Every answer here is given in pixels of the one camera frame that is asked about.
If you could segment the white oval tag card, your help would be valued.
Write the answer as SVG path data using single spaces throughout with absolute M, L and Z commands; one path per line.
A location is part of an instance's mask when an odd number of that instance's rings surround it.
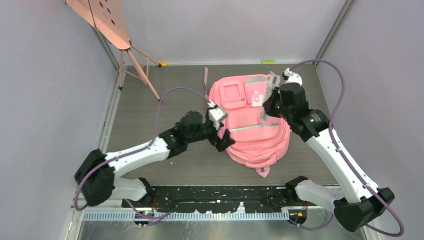
M 266 88 L 265 88 L 265 94 L 263 95 L 263 102 L 261 105 L 261 112 L 260 112 L 260 119 L 263 120 L 265 123 L 268 122 L 268 115 L 266 114 L 266 109 L 264 107 L 265 102 L 271 97 L 273 89 L 275 87 L 279 87 L 281 82 L 281 77 L 274 72 L 270 71 L 267 75 L 266 80 Z

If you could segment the pink student backpack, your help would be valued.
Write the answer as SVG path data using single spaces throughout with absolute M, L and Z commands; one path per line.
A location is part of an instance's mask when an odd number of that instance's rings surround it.
M 214 82 L 204 93 L 227 112 L 219 136 L 229 130 L 235 141 L 226 149 L 230 158 L 255 169 L 263 178 L 268 176 L 271 165 L 287 153 L 290 143 L 291 129 L 287 122 L 262 115 L 263 103 L 280 79 L 273 72 L 228 76 Z

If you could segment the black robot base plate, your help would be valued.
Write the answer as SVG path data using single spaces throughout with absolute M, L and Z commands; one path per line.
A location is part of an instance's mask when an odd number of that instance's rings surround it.
M 284 186 L 153 186 L 138 201 L 122 201 L 122 207 L 133 205 L 160 213 L 213 214 L 234 213 L 243 207 L 246 213 L 277 213 L 282 208 L 300 207 L 309 203 L 290 197 Z

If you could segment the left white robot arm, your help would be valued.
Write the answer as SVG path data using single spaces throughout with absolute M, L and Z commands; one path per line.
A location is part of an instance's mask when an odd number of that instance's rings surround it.
M 154 199 L 148 185 L 140 179 L 130 180 L 122 176 L 145 165 L 176 157 L 191 143 L 208 140 L 218 152 L 226 150 L 235 143 L 228 129 L 223 136 L 218 135 L 227 117 L 221 107 L 209 108 L 205 119 L 201 113 L 189 111 L 174 127 L 148 142 L 116 152 L 92 150 L 74 174 L 78 184 L 76 194 L 83 195 L 88 207 L 98 206 L 111 196 L 148 207 Z

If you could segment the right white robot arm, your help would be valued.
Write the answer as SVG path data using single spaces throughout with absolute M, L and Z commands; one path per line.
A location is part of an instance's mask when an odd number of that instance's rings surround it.
M 347 231 L 355 232 L 381 216 L 395 199 L 389 187 L 381 188 L 359 167 L 343 146 L 329 118 L 312 109 L 304 88 L 289 82 L 273 88 L 263 104 L 270 117 L 283 118 L 291 131 L 323 160 L 341 187 L 330 189 L 305 176 L 286 183 L 285 198 L 291 205 L 313 203 L 334 214 Z

